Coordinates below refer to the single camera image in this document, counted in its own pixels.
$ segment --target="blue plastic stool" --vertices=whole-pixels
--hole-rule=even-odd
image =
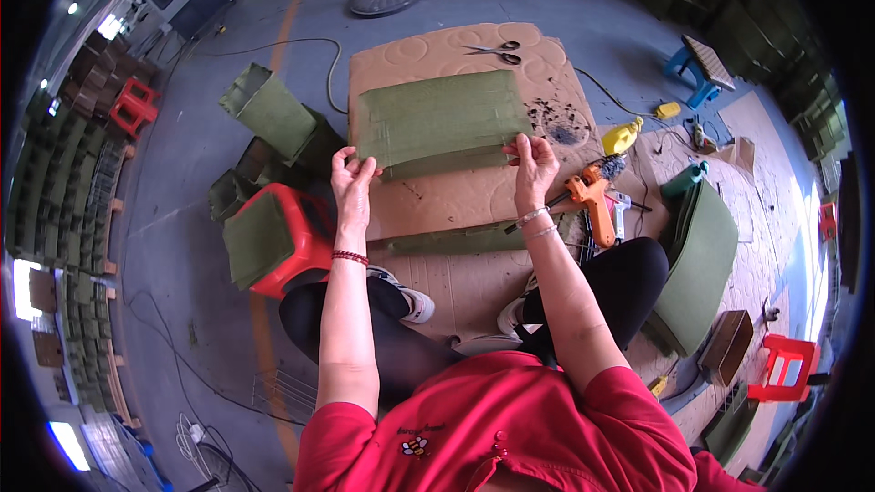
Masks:
[[[723,63],[717,58],[714,49],[705,46],[686,35],[682,37],[684,47],[677,50],[669,62],[662,68],[662,74],[671,77],[674,69],[680,67],[678,76],[684,75],[684,70],[689,69],[695,76],[695,91],[687,99],[687,106],[691,110],[698,108],[704,101],[713,101],[724,89],[730,92],[735,90],[735,83],[726,71]]]

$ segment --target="silver bangle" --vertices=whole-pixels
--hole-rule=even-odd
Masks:
[[[536,237],[546,236],[547,234],[550,234],[551,232],[555,232],[557,230],[559,230],[559,227],[554,224],[553,226],[550,226],[549,228],[543,229],[542,231],[538,232],[537,234],[532,234],[529,237],[524,238],[523,241],[528,242],[528,241],[535,239]]]
[[[525,215],[521,216],[519,218],[519,220],[516,221],[516,227],[522,228],[523,226],[528,224],[532,219],[534,219],[536,216],[541,215],[542,213],[549,213],[549,212],[550,212],[550,208],[545,205],[540,210],[534,210],[531,213],[526,213]]]

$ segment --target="white sneaker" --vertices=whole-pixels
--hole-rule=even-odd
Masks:
[[[529,277],[529,281],[526,283],[526,288],[523,290],[522,294],[517,298],[513,299],[510,304],[504,307],[501,310],[501,313],[498,314],[498,329],[501,333],[506,334],[512,338],[519,339],[519,334],[516,333],[514,329],[520,323],[519,315],[522,313],[522,305],[526,301],[526,295],[528,295],[532,290],[535,290],[538,287],[538,279],[532,273]],[[526,328],[530,333],[534,333],[540,327],[540,323],[534,324],[523,324],[523,327]]]
[[[401,294],[404,295],[404,299],[410,305],[410,313],[401,318],[405,322],[425,323],[432,318],[432,315],[434,315],[435,301],[432,301],[429,295],[424,292],[414,291],[413,289],[401,285],[398,278],[393,276],[392,272],[389,270],[380,266],[369,265],[367,267],[366,277],[380,278],[383,281],[388,281],[401,291]]]

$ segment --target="bee embroidery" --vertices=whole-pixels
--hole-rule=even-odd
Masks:
[[[408,456],[412,454],[416,454],[416,456],[422,456],[425,454],[425,445],[428,444],[427,439],[423,439],[422,437],[416,437],[412,441],[408,441],[406,443],[401,443],[401,451]]]

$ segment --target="black pants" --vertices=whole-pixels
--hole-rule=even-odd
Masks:
[[[653,310],[669,275],[662,246],[639,237],[614,247],[581,267],[595,293],[613,339],[625,349]],[[291,342],[319,363],[319,324],[326,283],[293,289],[280,304],[279,315]],[[374,330],[380,406],[391,408],[408,399],[422,382],[465,358],[431,338],[405,327],[399,320],[410,308],[401,292],[382,279],[367,278],[367,301]],[[523,305],[525,323],[546,323],[541,293],[535,289]],[[544,325],[522,349],[544,358],[552,352],[550,330]]]

